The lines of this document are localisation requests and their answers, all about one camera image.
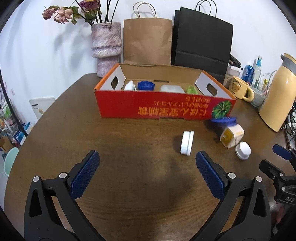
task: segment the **mug handle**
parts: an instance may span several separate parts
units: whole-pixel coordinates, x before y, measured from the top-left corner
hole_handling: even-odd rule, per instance
[[[254,99],[254,97],[255,97],[255,95],[254,95],[254,91],[248,86],[248,88],[247,88],[247,92],[250,92],[250,96],[247,98],[247,97],[244,97],[243,96],[243,100],[244,101],[246,101],[246,102],[251,102],[253,99]]]

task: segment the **mint green bucket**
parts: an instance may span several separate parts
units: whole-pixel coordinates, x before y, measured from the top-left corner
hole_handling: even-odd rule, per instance
[[[6,155],[4,161],[4,173],[6,176],[9,176],[15,158],[17,157],[19,150],[16,147],[13,147]]]

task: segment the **wooden table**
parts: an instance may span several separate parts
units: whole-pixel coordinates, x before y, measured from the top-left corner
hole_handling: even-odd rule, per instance
[[[249,179],[260,175],[271,207],[275,190],[260,172],[259,162],[267,159],[286,174],[295,174],[289,162],[272,153],[275,143],[285,146],[283,132],[273,132],[249,103],[238,100],[231,113],[252,149],[249,159],[241,161],[234,148],[225,149],[216,141],[216,134],[207,129],[208,121],[102,119],[93,92],[98,81],[95,74],[88,74],[73,84],[22,146],[8,179],[4,205],[21,234],[32,178],[49,179],[68,172],[89,150],[99,152],[100,166],[77,203],[107,241],[190,240],[218,204],[195,165],[200,150],[226,172]],[[190,157],[180,154],[185,130],[194,131]],[[60,206],[57,209],[71,229]]]

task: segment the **dried flower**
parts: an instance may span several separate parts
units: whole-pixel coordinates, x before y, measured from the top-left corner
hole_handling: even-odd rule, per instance
[[[67,23],[68,19],[72,19],[71,15],[73,14],[73,10],[71,8],[64,9],[64,7],[60,8],[57,12],[57,15],[54,17],[54,20],[58,23]]]
[[[83,0],[79,4],[87,11],[89,11],[90,9],[97,9],[101,6],[100,1],[97,2],[96,0]]]
[[[50,6],[48,9],[45,9],[42,13],[42,16],[45,20],[50,19],[54,13],[59,9],[59,6]]]

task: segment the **flower vase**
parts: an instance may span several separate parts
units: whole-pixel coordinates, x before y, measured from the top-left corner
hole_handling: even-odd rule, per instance
[[[97,23],[91,26],[92,56],[97,58],[97,76],[104,77],[119,62],[122,51],[121,23]]]

